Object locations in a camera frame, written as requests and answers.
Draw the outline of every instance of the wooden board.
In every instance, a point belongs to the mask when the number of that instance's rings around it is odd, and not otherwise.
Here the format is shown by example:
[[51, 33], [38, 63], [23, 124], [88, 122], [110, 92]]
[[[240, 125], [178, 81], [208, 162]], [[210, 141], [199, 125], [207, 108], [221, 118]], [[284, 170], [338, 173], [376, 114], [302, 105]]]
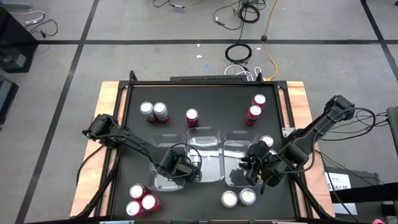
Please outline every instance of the wooden board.
[[[296, 128], [306, 127], [312, 122], [310, 107], [308, 105], [307, 95], [305, 94], [303, 82], [287, 82], [289, 88], [290, 104], [292, 105], [292, 111], [294, 116], [294, 121]], [[97, 107], [95, 111], [95, 116], [97, 114], [113, 114], [114, 106], [116, 104], [116, 95], [118, 93], [119, 82], [103, 82], [101, 91], [99, 93], [99, 98], [97, 102]], [[122, 120], [124, 111], [124, 102], [126, 99], [127, 91], [122, 92], [121, 104], [118, 113], [118, 121]], [[280, 91], [280, 100], [282, 105], [282, 111], [284, 114], [285, 125], [289, 127], [289, 119], [287, 116], [286, 105], [284, 101], [283, 91]], [[85, 158], [89, 156], [93, 151], [95, 151], [100, 145], [97, 142], [88, 141]], [[93, 156], [82, 168], [79, 184], [76, 189], [75, 199], [73, 201], [72, 210], [70, 215], [74, 216], [79, 214], [86, 204], [91, 200], [94, 193], [97, 191], [100, 183], [102, 168], [104, 164], [105, 150], [100, 151], [97, 155]], [[314, 195], [316, 200], [322, 205], [327, 213], [335, 216], [333, 211], [333, 206], [331, 198], [329, 195], [329, 190], [326, 184], [325, 171], [323, 170], [323, 165], [320, 160], [319, 154], [316, 155], [315, 164], [313, 168], [305, 173], [308, 188]], [[303, 200], [302, 193], [298, 187], [296, 187], [298, 192], [298, 201], [300, 204], [301, 216], [306, 217], [305, 204]], [[109, 189], [104, 193], [103, 203], [101, 206], [100, 215], [106, 214], [106, 206], [109, 199]]]

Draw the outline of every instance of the black metal frame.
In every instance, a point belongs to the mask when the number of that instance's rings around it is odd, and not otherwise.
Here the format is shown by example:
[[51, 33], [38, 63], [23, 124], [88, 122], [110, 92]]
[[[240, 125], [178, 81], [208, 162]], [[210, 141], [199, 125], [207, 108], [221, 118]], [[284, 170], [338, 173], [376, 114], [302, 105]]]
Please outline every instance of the black metal frame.
[[[211, 86], [211, 85], [234, 85], [234, 86], [261, 86], [261, 85], [274, 85], [275, 88], [275, 95], [276, 95], [276, 102], [277, 102], [277, 106], [278, 106], [278, 112], [279, 112], [279, 121], [280, 121], [280, 125], [281, 127], [285, 127], [285, 123], [284, 123], [284, 117], [283, 117], [283, 113], [282, 113], [282, 107], [281, 107], [281, 103], [280, 103], [280, 96], [279, 96], [279, 88], [281, 88], [284, 92], [284, 98], [285, 98], [285, 104], [286, 104], [286, 108], [287, 108], [287, 115], [289, 118], [289, 124], [290, 127], [294, 127], [294, 119], [293, 119], [293, 112], [292, 112], [292, 107], [290, 104], [290, 97], [289, 97], [289, 92], [287, 91], [287, 84], [286, 81], [283, 82], [264, 82], [262, 81], [262, 76], [259, 75], [260, 78], [257, 79], [257, 81], [255, 82], [231, 82], [231, 81], [226, 81], [226, 82], [201, 82], [201, 81], [180, 81], [180, 82], [170, 82], [170, 81], [137, 81], [137, 78], [134, 74], [134, 72], [130, 73], [130, 80], [129, 81], [120, 81], [119, 82], [119, 88], [118, 88], [118, 94], [117, 94], [117, 102], [115, 104], [115, 110], [114, 110], [114, 115], [117, 116], [119, 109], [120, 109], [120, 99], [121, 99], [121, 93], [122, 91], [127, 88], [127, 95], [126, 95], [126, 102], [124, 105], [124, 111], [123, 111], [123, 120], [121, 125], [125, 125], [126, 124], [126, 120], [127, 120], [127, 111], [129, 108], [129, 104], [130, 104], [130, 95], [131, 95], [131, 91], [134, 88], [134, 86], [146, 86], [146, 85], [157, 85], [157, 86], [172, 86], [172, 85], [206, 85], [206, 86]], [[118, 154], [121, 154], [123, 152], [123, 148], [120, 151], [117, 151]], [[103, 183], [103, 180], [106, 177], [107, 171], [108, 171], [108, 167], [109, 167], [109, 162], [110, 162], [110, 155], [111, 155], [111, 150], [107, 150], [106, 151], [106, 157], [105, 157], [105, 162], [103, 165], [103, 172], [102, 172], [102, 176], [101, 176], [101, 184]], [[122, 156], [119, 156], [119, 160], [115, 161], [118, 163], [121, 163], [122, 160]], [[110, 193], [109, 193], [109, 201], [108, 201], [108, 207], [106, 209], [106, 215], [112, 217], [113, 216], [113, 207], [115, 204], [114, 201], [114, 195], [116, 193], [116, 188], [117, 188], [117, 182], [118, 182], [118, 178], [119, 178], [119, 171], [118, 174], [116, 175], [115, 179], [111, 182], [111, 189], [110, 189]], [[305, 182], [305, 177], [301, 177], [302, 180], [304, 181], [305, 185], [307, 185], [307, 183]], [[295, 182], [293, 180], [293, 178], [291, 176], [289, 176], [289, 180], [290, 180], [290, 184], [291, 184], [291, 193], [292, 193], [292, 198], [293, 198], [293, 203], [294, 203], [294, 209], [295, 209], [295, 216], [296, 217], [300, 217], [300, 206], [299, 206], [299, 201], [298, 201], [298, 197], [297, 197], [297, 189], [295, 187]], [[101, 200], [98, 202], [97, 206], [96, 206], [96, 210], [95, 210], [95, 215], [98, 216], [100, 214], [100, 210], [101, 210]], [[310, 204], [308, 203], [307, 199], [305, 199], [305, 208], [307, 211], [307, 216], [309, 218], [313, 217], [312, 214], [312, 209]]]

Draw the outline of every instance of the clear plastic container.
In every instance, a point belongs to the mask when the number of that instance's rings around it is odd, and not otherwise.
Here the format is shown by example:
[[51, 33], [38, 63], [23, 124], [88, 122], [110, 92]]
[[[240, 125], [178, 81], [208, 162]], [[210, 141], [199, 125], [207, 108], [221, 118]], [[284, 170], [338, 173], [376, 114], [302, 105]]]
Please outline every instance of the clear plastic container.
[[[221, 131], [217, 128], [200, 127], [187, 131], [187, 142], [197, 149], [202, 158], [201, 177], [196, 182], [216, 182], [224, 179], [223, 147]], [[200, 162], [197, 152], [186, 147], [192, 164]]]
[[[151, 144], [157, 147], [171, 147], [176, 143], [182, 143], [184, 137], [181, 134], [162, 134], [154, 136]], [[186, 150], [185, 146], [175, 146], [174, 150]], [[183, 179], [168, 179], [161, 176], [155, 169], [153, 163], [149, 164], [148, 188], [155, 191], [176, 191], [184, 188]]]
[[224, 138], [225, 182], [231, 187], [252, 187], [244, 177], [246, 171], [239, 167], [241, 158], [246, 156], [249, 147], [258, 142], [259, 136], [252, 131], [231, 131]]

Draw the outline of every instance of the floor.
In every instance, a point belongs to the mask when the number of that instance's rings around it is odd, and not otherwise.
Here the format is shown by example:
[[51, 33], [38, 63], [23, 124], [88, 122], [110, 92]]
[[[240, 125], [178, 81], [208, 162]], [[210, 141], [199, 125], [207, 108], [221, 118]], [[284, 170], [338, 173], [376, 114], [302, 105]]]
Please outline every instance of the floor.
[[[224, 51], [239, 37], [239, 30], [226, 30], [212, 20], [217, 8], [233, 1], [204, 0], [185, 13], [169, 6], [154, 8], [150, 0], [31, 2], [35, 10], [58, 22], [59, 32], [41, 42], [29, 73], [2, 72], [20, 87], [0, 132], [2, 223], [68, 218], [87, 144], [81, 130], [94, 113], [101, 82], [125, 80], [130, 70], [139, 80], [222, 75], [229, 65]], [[195, 0], [173, 0], [179, 2]], [[260, 20], [245, 24], [242, 36], [254, 50], [248, 67], [261, 67], [265, 76], [271, 76], [274, 68], [259, 38], [273, 3], [267, 0]], [[268, 49], [279, 68], [275, 79], [303, 81], [314, 118], [333, 95], [377, 113], [398, 106], [394, 3], [280, 0], [268, 30]], [[217, 16], [230, 27], [240, 23], [231, 8]], [[16, 18], [24, 22], [30, 16]], [[47, 25], [43, 30], [53, 28]], [[239, 58], [244, 51], [232, 54]], [[383, 182], [398, 181], [398, 157], [388, 126], [320, 146], [349, 169], [377, 172]]]

